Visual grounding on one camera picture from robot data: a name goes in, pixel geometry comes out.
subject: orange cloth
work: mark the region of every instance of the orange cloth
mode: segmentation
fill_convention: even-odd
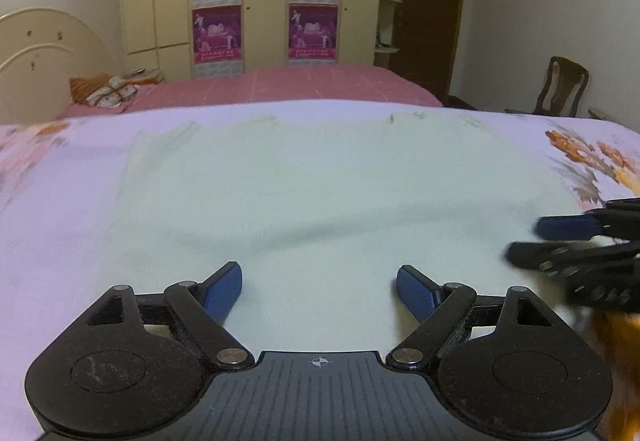
[[[610,415],[601,423],[609,441],[640,437],[640,315],[596,313],[594,330],[613,367]]]
[[[109,85],[111,75],[101,74],[92,78],[74,77],[69,79],[71,97],[76,104],[84,104],[84,101],[98,89]]]

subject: brown door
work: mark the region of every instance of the brown door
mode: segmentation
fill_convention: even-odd
[[[394,19],[389,69],[446,100],[458,40],[462,0],[401,0]]]

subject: floral bedspread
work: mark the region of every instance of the floral bedspread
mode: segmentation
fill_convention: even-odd
[[[623,153],[615,142],[590,143],[570,129],[556,126],[545,132],[549,143],[564,152],[566,161],[555,170],[570,179],[580,203],[585,208],[594,208],[603,203],[602,177],[627,188],[634,196],[640,197],[640,154],[635,147],[626,145]]]
[[[30,171],[67,143],[61,133],[68,128],[67,122],[0,127],[0,214],[24,190]]]

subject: bed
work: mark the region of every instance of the bed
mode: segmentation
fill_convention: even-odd
[[[71,77],[123,74],[99,37],[72,15],[28,8],[0,17],[0,124],[277,100],[369,100],[441,107],[430,92],[373,66],[300,66],[236,78],[141,86],[113,109],[72,104]]]

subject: pink bedsheet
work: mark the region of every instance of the pink bedsheet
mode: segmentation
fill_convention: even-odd
[[[116,109],[73,105],[60,118],[121,114],[169,107],[216,106],[283,100],[365,100],[442,107],[422,87],[373,66],[297,66],[252,71],[235,78],[144,86]]]

